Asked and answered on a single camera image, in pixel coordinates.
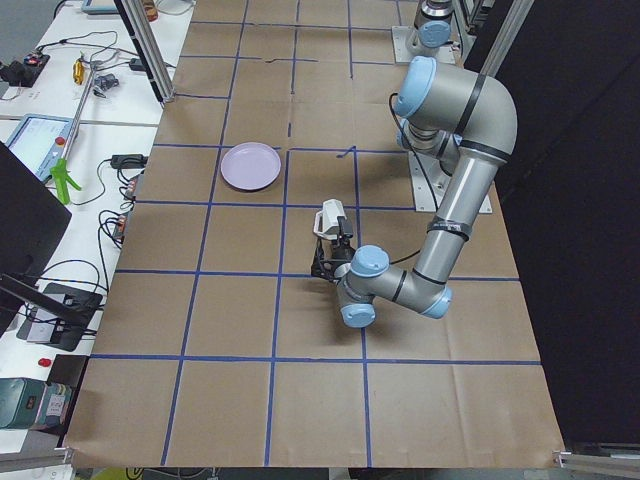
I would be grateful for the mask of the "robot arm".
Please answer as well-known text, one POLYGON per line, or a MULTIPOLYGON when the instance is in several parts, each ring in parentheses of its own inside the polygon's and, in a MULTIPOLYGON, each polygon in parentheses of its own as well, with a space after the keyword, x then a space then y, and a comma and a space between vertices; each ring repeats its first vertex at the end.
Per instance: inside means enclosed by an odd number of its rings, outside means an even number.
POLYGON ((451 0, 419 1, 414 18, 418 45, 431 50, 445 45, 451 37, 453 13, 451 0))
POLYGON ((374 322, 377 297, 429 318, 447 313, 452 300, 447 282, 517 137, 516 107, 501 82, 433 57, 411 60, 390 105, 399 145, 423 169, 436 169, 444 194, 435 201, 435 214, 410 270, 394 266, 379 246, 353 248, 353 227, 343 204, 324 201, 315 215, 314 233, 329 242, 331 253, 316 246, 311 274, 335 284, 343 322, 351 328, 374 322))

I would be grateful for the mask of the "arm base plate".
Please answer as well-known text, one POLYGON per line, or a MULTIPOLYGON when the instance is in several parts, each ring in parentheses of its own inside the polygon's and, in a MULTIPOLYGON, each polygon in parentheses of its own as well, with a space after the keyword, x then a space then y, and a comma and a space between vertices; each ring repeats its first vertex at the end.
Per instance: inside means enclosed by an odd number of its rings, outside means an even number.
POLYGON ((422 153, 409 152, 407 158, 416 211, 470 223, 478 214, 492 212, 488 193, 497 172, 495 163, 465 153, 449 166, 422 153))
POLYGON ((391 29, 396 64, 408 64, 414 57, 433 57, 441 63, 455 64, 461 44, 452 37, 446 22, 428 22, 419 28, 393 26, 391 29))

